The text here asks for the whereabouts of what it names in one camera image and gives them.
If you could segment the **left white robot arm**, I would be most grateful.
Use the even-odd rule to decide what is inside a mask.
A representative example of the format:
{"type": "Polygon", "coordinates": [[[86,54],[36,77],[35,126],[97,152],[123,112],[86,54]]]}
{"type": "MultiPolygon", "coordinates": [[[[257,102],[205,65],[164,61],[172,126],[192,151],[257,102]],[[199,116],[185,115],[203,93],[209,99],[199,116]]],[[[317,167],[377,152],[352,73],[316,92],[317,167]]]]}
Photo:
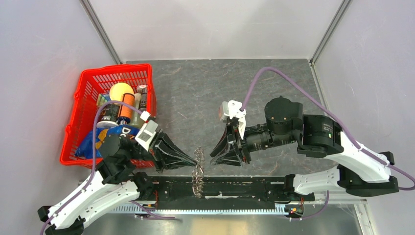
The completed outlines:
{"type": "Polygon", "coordinates": [[[38,209],[44,222],[42,235],[80,235],[118,205],[151,198],[154,184],[146,173],[135,172],[133,159],[152,161],[159,172],[197,164],[163,131],[141,131],[135,137],[108,135],[98,151],[102,160],[77,189],[56,205],[38,209]]]}

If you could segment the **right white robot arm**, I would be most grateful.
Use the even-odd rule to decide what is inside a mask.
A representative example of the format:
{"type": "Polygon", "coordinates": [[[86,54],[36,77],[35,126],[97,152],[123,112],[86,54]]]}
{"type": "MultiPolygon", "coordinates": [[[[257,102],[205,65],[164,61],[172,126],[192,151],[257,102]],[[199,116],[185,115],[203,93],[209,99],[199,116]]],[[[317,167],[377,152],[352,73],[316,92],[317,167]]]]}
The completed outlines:
{"type": "Polygon", "coordinates": [[[282,193],[288,200],[318,191],[344,191],[360,197],[399,191],[398,180],[390,171],[393,154],[356,148],[333,119],[305,115],[301,103],[277,97],[265,105],[266,122],[248,127],[241,106],[237,101],[221,106],[226,126],[210,154],[212,165],[242,166],[251,161],[253,152],[296,143],[299,154],[329,159],[337,166],[311,174],[286,175],[282,193]]]}

